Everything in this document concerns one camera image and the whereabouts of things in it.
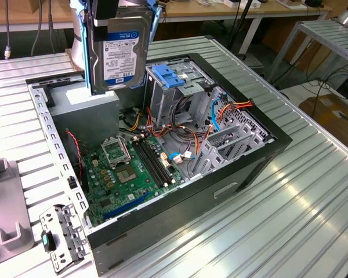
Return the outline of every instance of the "ram slot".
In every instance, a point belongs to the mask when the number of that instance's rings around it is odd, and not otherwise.
[[[143,142],[142,146],[143,146],[144,151],[149,155],[152,162],[155,164],[155,168],[159,172],[161,178],[165,182],[170,182],[171,179],[170,179],[168,173],[166,172],[166,170],[165,170],[164,166],[161,164],[161,162],[158,161],[158,159],[156,158],[156,156],[155,156],[154,152],[152,151],[152,149],[150,148],[150,146],[146,142]]]
[[[133,144],[133,147],[158,187],[161,188],[164,186],[164,183],[170,182],[168,173],[165,171],[163,165],[161,165],[157,160],[147,143],[137,142]]]
[[[161,177],[158,175],[158,173],[153,168],[153,165],[149,162],[149,158],[146,155],[145,151],[143,150],[140,143],[133,144],[134,150],[137,152],[139,158],[142,160],[144,166],[146,167],[147,171],[152,176],[153,180],[157,184],[157,186],[162,187],[164,184],[164,181],[161,179]]]

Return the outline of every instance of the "white connector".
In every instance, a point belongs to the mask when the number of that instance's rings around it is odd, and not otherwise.
[[[4,51],[4,58],[5,58],[5,60],[9,59],[10,54],[11,54],[10,46],[7,45],[6,48],[5,48],[5,51]]]
[[[175,164],[181,164],[181,163],[183,163],[183,159],[180,157],[180,155],[177,155],[173,158],[173,162]]]

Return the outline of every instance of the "metal workbench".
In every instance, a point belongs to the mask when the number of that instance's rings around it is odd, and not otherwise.
[[[246,190],[122,263],[105,277],[343,277],[348,272],[348,149],[204,37],[156,42],[149,58],[198,52],[293,142]],[[65,54],[0,61],[0,156],[18,161],[31,250],[0,277],[53,277],[39,214],[67,203],[24,80],[72,71]],[[90,255],[66,277],[94,277]]]
[[[299,32],[306,34],[307,37],[296,52],[291,63],[294,63],[302,55],[304,49],[312,39],[336,53],[338,58],[342,57],[348,61],[348,27],[341,25],[335,20],[301,21],[295,24],[282,46],[281,51],[275,58],[267,81],[270,82],[272,80],[278,66]],[[337,61],[338,59],[334,60],[332,66],[334,66]]]

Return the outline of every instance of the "wooden desk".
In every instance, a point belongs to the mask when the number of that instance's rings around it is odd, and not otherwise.
[[[246,53],[252,38],[261,22],[265,17],[290,17],[290,16],[315,16],[318,19],[324,19],[331,9],[325,7],[322,9],[308,8],[307,10],[290,10],[282,6],[275,0],[269,0],[268,3],[261,4],[259,9],[250,9],[247,15],[253,22],[242,44],[240,53]],[[190,2],[170,2],[166,8],[165,22],[183,22],[183,21],[205,21],[234,19],[237,9],[230,8],[224,4],[216,3],[213,6],[204,7],[196,0]],[[68,0],[52,0],[52,16],[54,28],[64,29],[72,28],[71,8]],[[9,12],[10,31],[29,31],[37,30],[38,11],[33,14],[21,12]],[[48,0],[43,3],[42,11],[42,30],[48,29]],[[5,32],[5,11],[0,9],[0,32]]]

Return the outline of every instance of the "green circuit board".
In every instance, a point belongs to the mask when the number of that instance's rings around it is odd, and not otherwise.
[[[155,149],[153,152],[156,150],[164,152],[155,137],[147,138],[146,143]],[[93,226],[103,223],[105,215],[111,211],[131,204],[135,200],[144,199],[146,202],[184,182],[178,169],[173,165],[171,173],[168,170],[165,171],[175,182],[169,183],[167,187],[158,186],[133,148],[132,143],[127,142],[125,145],[131,156],[131,161],[129,164],[119,164],[115,169],[110,167],[102,147],[83,156],[89,184],[89,192],[84,193],[89,203],[88,216]],[[108,151],[108,153],[110,152],[118,153],[120,151],[112,149]]]

